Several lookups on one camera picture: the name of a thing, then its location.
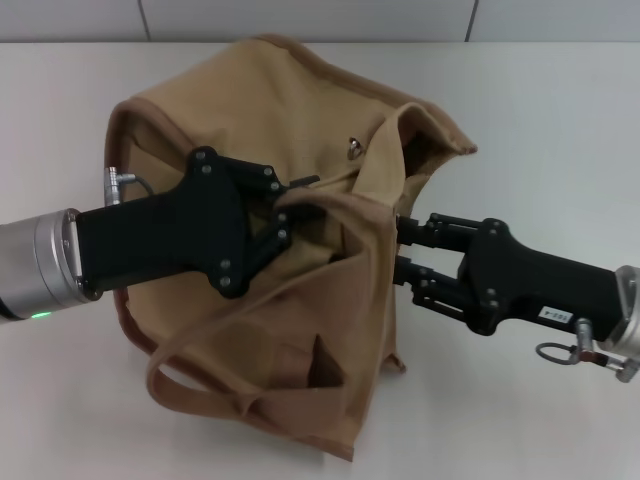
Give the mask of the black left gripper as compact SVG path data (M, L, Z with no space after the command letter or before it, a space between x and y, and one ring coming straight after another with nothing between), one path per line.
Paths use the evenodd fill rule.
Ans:
M291 246L297 224L325 216L319 207L284 207L252 234L247 197L274 202L319 180L310 175L283 183L271 165L199 147L171 190L77 215L82 283L101 293L200 272L223 297L244 295Z

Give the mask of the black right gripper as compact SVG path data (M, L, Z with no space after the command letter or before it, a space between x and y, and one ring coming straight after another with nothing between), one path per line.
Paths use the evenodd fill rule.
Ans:
M596 340L623 319L615 274L603 268L533 250L497 219L483 222L432 213L421 224L396 219L400 245L466 251L458 280L396 257L396 284L409 284L412 303L490 336L504 320L520 319L562 332L579 319L591 322ZM471 306L471 293L476 301Z

